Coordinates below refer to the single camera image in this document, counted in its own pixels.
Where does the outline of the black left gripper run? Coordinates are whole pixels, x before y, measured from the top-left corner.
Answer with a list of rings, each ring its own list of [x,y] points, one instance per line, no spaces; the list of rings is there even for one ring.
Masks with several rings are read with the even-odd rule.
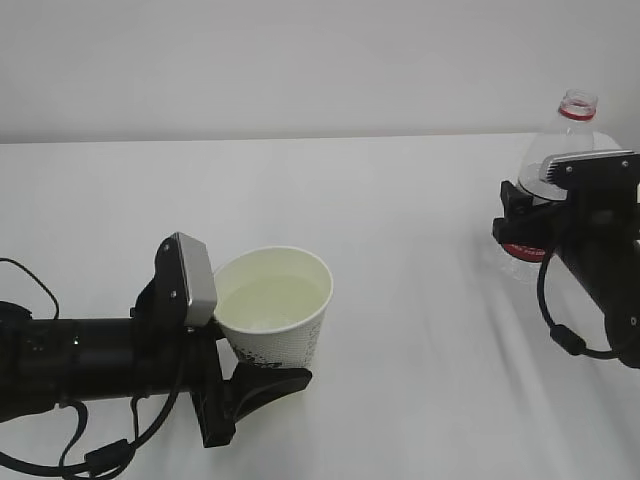
[[[158,416],[134,441],[142,446],[154,436],[171,413],[178,394],[189,393],[206,448],[226,446],[235,424],[260,408],[304,391],[312,372],[306,368],[267,368],[239,363],[224,380],[216,327],[190,327],[183,288],[162,287],[150,281],[131,310],[133,323],[136,399],[167,392]]]

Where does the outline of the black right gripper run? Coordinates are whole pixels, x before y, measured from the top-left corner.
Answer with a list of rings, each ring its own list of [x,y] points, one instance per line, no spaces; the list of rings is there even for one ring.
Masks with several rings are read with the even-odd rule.
[[[503,215],[492,224],[500,245],[548,251],[568,240],[639,238],[639,204],[628,188],[569,191],[565,200],[548,202],[504,180],[500,200]]]

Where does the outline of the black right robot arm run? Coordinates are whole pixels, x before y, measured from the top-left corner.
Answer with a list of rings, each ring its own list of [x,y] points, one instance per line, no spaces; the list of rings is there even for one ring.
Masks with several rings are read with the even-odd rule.
[[[563,201],[537,202],[502,182],[504,213],[492,235],[521,263],[537,266],[536,297],[550,336],[572,356],[639,366],[639,203],[637,186],[574,189]],[[604,316],[609,344],[597,350],[553,319],[546,300],[550,261],[558,257]]]

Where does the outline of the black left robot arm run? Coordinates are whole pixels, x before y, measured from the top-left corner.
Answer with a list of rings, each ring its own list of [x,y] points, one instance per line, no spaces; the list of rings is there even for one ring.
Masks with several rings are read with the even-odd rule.
[[[69,400],[191,395],[205,447],[228,445],[255,410],[304,390],[305,368],[240,363],[224,378],[209,322],[214,291],[151,282],[128,318],[35,320],[1,305],[1,419],[45,413]]]

